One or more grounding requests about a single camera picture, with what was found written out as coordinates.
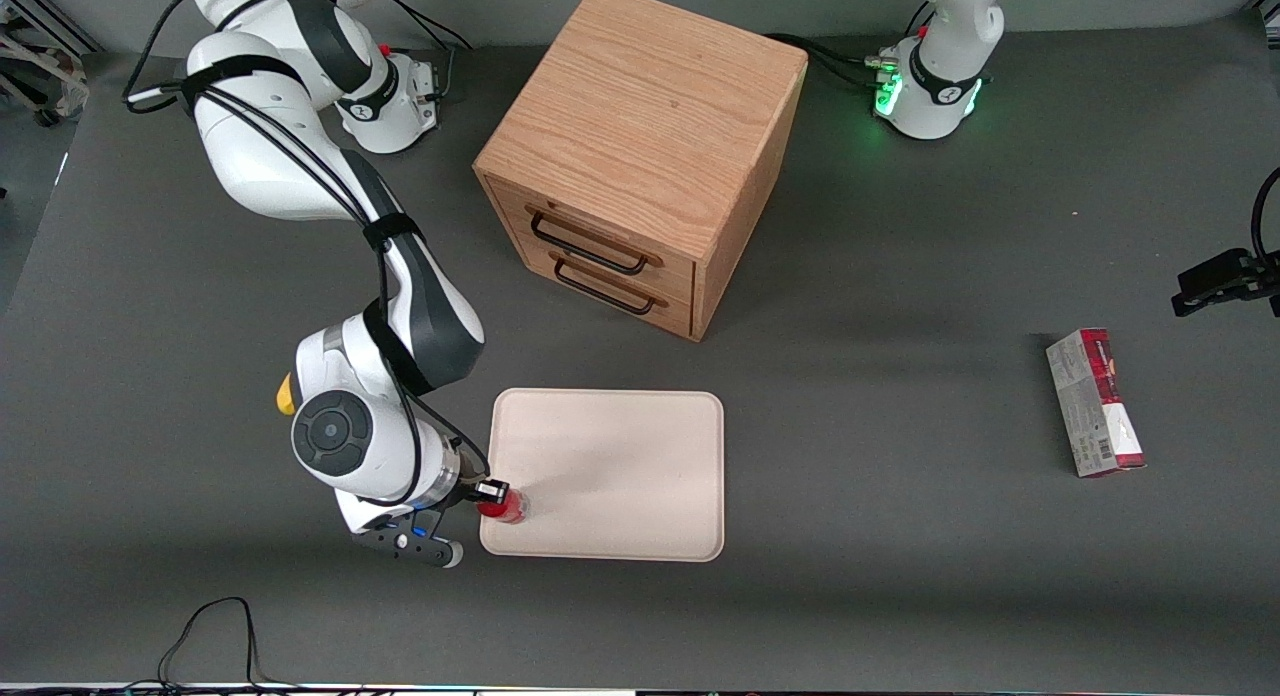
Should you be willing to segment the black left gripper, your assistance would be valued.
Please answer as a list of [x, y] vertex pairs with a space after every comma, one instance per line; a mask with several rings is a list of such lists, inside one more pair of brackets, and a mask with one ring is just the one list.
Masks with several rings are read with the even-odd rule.
[[[1180, 290], [1171, 298], [1174, 316], [1184, 319], [1197, 313], [1198, 310], [1230, 301], [1266, 299], [1272, 316], [1279, 319], [1279, 267], [1274, 258], [1276, 255], [1276, 251], [1251, 255], [1248, 249], [1233, 248], [1187, 269], [1178, 276]], [[1242, 281], [1247, 278], [1251, 280], [1245, 287]]]

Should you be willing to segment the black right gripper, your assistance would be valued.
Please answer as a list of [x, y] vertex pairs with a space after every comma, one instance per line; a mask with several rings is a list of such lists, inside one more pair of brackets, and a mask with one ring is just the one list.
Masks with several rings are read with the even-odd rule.
[[461, 473], [452, 487], [452, 505], [462, 503], [504, 505], [509, 485], [500, 478], [486, 478], [486, 473]]

